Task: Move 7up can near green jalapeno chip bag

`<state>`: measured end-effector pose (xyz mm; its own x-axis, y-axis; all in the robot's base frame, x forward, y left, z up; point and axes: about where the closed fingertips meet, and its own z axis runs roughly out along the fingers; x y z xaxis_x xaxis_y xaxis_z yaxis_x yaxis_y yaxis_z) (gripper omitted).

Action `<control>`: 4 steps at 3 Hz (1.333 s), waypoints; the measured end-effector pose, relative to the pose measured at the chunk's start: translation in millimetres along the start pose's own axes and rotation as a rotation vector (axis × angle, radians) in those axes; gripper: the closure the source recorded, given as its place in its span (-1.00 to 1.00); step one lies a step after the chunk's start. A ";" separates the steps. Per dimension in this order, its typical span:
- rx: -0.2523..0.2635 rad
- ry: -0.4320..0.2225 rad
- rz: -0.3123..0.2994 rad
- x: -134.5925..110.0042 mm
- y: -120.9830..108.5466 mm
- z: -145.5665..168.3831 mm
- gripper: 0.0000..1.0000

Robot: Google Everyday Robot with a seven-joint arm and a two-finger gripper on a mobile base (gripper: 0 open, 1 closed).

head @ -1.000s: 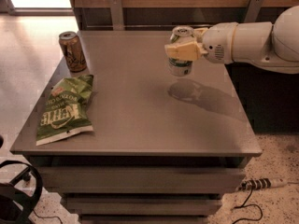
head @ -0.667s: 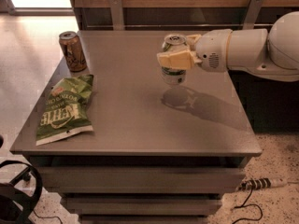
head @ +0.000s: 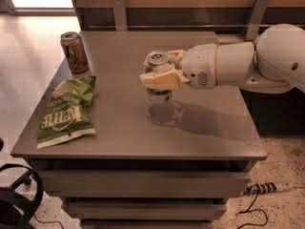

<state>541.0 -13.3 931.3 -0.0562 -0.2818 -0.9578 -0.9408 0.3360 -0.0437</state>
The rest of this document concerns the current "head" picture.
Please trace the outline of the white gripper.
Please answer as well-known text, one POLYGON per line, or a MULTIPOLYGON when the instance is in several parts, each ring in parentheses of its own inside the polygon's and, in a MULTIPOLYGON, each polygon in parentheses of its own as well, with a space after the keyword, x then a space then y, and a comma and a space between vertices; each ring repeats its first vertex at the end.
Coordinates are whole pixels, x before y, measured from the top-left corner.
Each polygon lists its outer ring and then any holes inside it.
POLYGON ((140 75, 141 82, 147 89, 158 91, 177 90, 184 83, 196 90, 213 89, 216 86, 216 51, 215 44, 197 45, 186 52, 169 51, 171 61, 175 65, 180 62, 183 72, 171 69, 163 73, 143 73, 140 75))

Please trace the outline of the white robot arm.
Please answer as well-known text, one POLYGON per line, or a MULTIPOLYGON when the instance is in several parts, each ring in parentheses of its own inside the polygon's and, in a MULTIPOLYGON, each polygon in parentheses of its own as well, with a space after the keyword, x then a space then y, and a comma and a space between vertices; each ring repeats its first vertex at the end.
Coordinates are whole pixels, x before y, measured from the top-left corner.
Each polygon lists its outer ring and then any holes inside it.
POLYGON ((254 42, 197 45, 187 51, 147 54, 142 84, 150 91, 219 85, 264 94, 305 88, 305 31, 297 26, 269 27, 254 42))

